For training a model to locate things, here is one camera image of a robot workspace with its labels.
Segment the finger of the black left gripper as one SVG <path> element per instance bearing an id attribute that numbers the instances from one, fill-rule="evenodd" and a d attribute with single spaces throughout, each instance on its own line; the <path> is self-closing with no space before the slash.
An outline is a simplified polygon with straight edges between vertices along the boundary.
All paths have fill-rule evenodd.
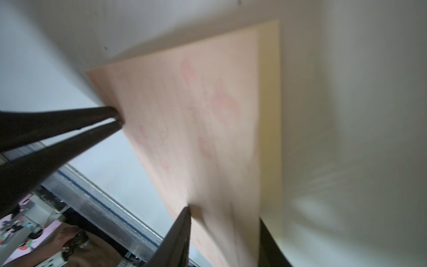
<path id="1" fill-rule="evenodd" d="M 121 121 L 111 106 L 46 112 L 1 112 L 1 151 L 79 130 L 107 119 Z"/>
<path id="2" fill-rule="evenodd" d="M 1 217 L 11 213 L 20 200 L 58 168 L 121 129 L 119 121 L 107 123 L 2 164 Z"/>

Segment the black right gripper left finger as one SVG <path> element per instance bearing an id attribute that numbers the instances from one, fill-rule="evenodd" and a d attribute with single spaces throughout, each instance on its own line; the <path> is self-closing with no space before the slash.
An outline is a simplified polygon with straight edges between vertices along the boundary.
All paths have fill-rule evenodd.
<path id="1" fill-rule="evenodd" d="M 189 265 L 191 212 L 184 207 L 145 267 L 187 267 Z"/>

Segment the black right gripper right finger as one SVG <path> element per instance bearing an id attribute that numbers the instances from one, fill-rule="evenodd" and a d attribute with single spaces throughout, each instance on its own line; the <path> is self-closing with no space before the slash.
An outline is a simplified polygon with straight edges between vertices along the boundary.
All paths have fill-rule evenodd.
<path id="1" fill-rule="evenodd" d="M 260 219 L 259 267 L 292 267 Z"/>

